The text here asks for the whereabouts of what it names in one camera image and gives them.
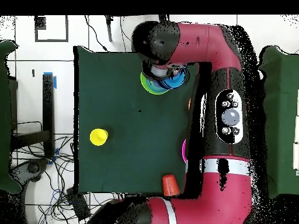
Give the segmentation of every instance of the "blue cable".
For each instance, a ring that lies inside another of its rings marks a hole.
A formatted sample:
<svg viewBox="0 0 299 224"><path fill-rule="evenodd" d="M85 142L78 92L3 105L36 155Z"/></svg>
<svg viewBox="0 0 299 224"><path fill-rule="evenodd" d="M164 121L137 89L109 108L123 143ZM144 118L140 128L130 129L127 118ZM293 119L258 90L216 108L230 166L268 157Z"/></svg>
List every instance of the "blue cable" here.
<svg viewBox="0 0 299 224"><path fill-rule="evenodd" d="M49 216L49 215L48 215L48 212L49 212L50 208L52 207L52 200L53 200L53 199L57 200L57 199L55 198L55 195L56 195L57 193L61 193L61 191L60 191L59 189L56 189L56 190L53 191L52 199L51 199L51 201L50 201L50 206L49 206L49 207L46 209L46 211L44 212L44 213L46 214L46 216ZM41 222L41 224L44 224L44 221L46 220L46 216L44 215L44 219L43 219L43 221Z"/></svg>

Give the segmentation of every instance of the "plastic cup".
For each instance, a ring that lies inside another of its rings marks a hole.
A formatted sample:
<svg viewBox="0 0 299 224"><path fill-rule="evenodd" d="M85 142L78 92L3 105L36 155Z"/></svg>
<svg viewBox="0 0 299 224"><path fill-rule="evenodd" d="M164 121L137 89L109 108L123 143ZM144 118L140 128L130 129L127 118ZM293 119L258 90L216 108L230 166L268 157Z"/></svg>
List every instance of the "plastic cup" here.
<svg viewBox="0 0 299 224"><path fill-rule="evenodd" d="M165 175L162 178L164 196L171 197L180 193L178 184L176 183L175 176L173 174Z"/></svg>
<svg viewBox="0 0 299 224"><path fill-rule="evenodd" d="M91 143L96 146L103 145L108 139L108 132L105 129L94 129L91 132L90 140Z"/></svg>

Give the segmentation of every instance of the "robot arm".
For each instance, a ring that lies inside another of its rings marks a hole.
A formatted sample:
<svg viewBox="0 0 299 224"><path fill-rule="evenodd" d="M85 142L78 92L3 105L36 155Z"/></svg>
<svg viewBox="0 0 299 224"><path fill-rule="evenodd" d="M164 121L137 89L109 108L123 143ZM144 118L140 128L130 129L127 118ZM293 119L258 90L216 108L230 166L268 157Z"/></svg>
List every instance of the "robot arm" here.
<svg viewBox="0 0 299 224"><path fill-rule="evenodd" d="M198 143L203 190L197 199L149 198L127 208L118 224L130 218L136 224L242 224L252 205L250 154L242 61L232 35L224 26L145 22L133 32L132 51L142 60L143 75L157 82L188 64L211 63L210 79L199 81L206 98L203 145ZM144 217L149 209L150 220ZM147 220L136 220L142 217Z"/></svg>

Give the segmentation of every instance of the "yellow cup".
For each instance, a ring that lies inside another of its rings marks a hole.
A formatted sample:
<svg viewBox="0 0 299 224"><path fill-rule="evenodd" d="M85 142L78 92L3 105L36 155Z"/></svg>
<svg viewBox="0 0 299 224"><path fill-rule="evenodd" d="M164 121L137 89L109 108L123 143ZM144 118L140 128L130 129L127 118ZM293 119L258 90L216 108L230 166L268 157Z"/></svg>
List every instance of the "yellow cup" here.
<svg viewBox="0 0 299 224"><path fill-rule="evenodd" d="M90 139L92 144L96 146L101 146L107 141L108 132L104 129L94 129L91 132Z"/></svg>

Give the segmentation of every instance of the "green tabletop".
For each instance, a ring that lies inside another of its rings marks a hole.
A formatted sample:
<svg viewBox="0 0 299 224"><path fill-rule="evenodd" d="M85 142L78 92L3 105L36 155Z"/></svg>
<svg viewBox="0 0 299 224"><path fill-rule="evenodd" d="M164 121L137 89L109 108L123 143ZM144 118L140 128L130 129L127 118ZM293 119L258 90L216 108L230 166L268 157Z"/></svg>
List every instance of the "green tabletop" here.
<svg viewBox="0 0 299 224"><path fill-rule="evenodd" d="M268 46L262 54L260 70L266 73L263 106L269 196L299 194L299 176L293 169L299 55L288 55Z"/></svg>
<svg viewBox="0 0 299 224"><path fill-rule="evenodd" d="M11 166L11 96L9 93L8 68L6 59L9 53L16 50L12 41L0 41L0 190L19 193L21 186L9 175Z"/></svg>
<svg viewBox="0 0 299 224"><path fill-rule="evenodd" d="M188 67L189 82L179 89L153 95L141 84L136 53L77 50L79 191L163 193L162 177L174 174L182 192L182 145L198 67ZM89 139L97 128L109 134L102 146Z"/></svg>

